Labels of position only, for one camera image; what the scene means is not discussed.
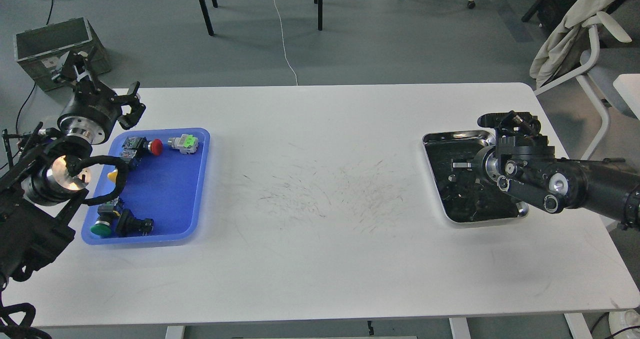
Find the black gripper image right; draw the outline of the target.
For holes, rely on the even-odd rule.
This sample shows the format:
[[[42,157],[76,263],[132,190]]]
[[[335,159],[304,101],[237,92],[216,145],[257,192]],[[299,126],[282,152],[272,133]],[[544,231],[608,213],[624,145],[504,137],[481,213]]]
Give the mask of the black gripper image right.
[[[541,134],[541,122],[531,112],[487,113],[477,120],[484,129],[494,129],[494,144],[483,147],[475,160],[452,161],[453,170],[475,170],[475,174],[450,174],[439,180],[442,203],[457,200],[484,202],[484,185],[496,185],[500,176],[536,187],[546,187],[543,170],[556,160],[555,147]]]

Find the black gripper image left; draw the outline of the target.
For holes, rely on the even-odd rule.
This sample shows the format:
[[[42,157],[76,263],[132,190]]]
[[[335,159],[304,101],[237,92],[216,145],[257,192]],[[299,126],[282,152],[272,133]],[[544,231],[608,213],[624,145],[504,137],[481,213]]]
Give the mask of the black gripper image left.
[[[69,136],[83,136],[92,145],[101,145],[110,138],[117,121],[124,130],[134,128],[146,105],[140,101],[139,81],[132,83],[124,95],[103,90],[90,63],[93,54],[74,50],[62,54],[52,71],[52,82],[71,88],[73,93],[58,117],[58,129]],[[123,106],[130,107],[130,111],[121,114]]]

